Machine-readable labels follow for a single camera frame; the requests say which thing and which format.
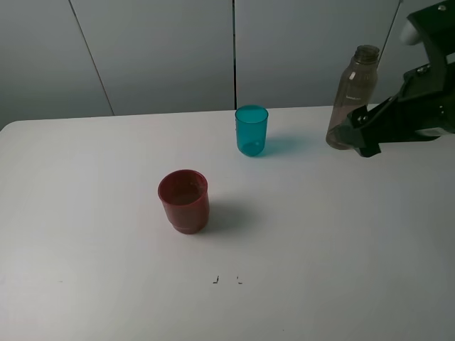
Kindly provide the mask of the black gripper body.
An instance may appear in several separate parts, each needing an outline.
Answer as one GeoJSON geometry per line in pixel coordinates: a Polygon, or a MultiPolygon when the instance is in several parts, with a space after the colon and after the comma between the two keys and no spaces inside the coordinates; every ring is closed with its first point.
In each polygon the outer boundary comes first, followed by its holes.
{"type": "Polygon", "coordinates": [[[376,106],[376,143],[432,141],[454,133],[454,64],[404,74],[399,92],[376,106]]]}

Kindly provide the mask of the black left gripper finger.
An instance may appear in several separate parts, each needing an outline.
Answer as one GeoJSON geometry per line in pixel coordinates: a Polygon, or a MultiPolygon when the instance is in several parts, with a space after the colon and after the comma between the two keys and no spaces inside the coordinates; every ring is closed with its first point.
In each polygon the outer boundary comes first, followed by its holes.
{"type": "Polygon", "coordinates": [[[368,137],[369,126],[381,110],[378,105],[371,110],[366,105],[355,108],[333,129],[334,136],[341,144],[355,150],[363,158],[381,153],[378,142],[368,137]]]}

